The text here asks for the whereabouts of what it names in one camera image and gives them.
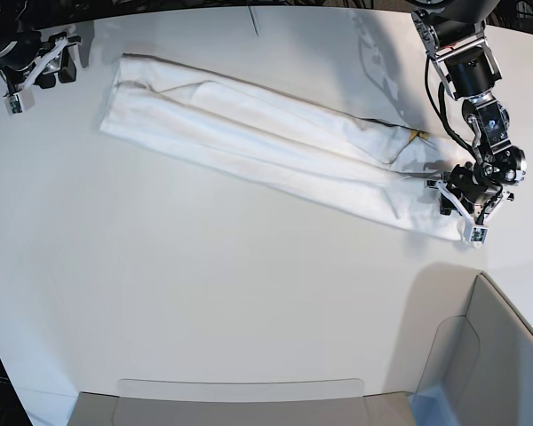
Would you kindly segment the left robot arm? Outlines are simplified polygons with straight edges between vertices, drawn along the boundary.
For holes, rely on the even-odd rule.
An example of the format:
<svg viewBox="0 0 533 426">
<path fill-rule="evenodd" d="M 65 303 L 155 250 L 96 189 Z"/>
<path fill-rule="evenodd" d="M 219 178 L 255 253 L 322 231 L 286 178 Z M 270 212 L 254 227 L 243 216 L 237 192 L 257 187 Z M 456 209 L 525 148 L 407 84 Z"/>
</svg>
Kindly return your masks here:
<svg viewBox="0 0 533 426">
<path fill-rule="evenodd" d="M 446 133 L 472 157 L 445 177 L 452 203 L 441 213 L 462 208 L 484 225 L 504 198 L 507 186 L 525 177 L 523 151 L 508 135 L 509 115 L 492 91 L 502 77 L 485 36 L 495 1 L 415 1 L 411 14 L 426 49 L 426 66 L 441 78 L 434 102 Z"/>
</svg>

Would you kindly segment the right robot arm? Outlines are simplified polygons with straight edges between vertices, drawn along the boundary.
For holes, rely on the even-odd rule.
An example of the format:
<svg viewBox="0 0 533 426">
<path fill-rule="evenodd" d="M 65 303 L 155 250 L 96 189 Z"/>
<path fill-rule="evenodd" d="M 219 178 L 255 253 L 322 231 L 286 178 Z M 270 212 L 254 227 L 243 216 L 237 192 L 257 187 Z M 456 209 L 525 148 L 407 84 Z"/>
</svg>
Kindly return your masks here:
<svg viewBox="0 0 533 426">
<path fill-rule="evenodd" d="M 6 93 L 13 95 L 36 68 L 38 61 L 54 51 L 59 40 L 67 44 L 32 82 L 42 89 L 76 80 L 76 64 L 68 48 L 81 41 L 62 31 L 44 39 L 41 30 L 70 17 L 74 1 L 0 1 L 0 76 Z"/>
</svg>

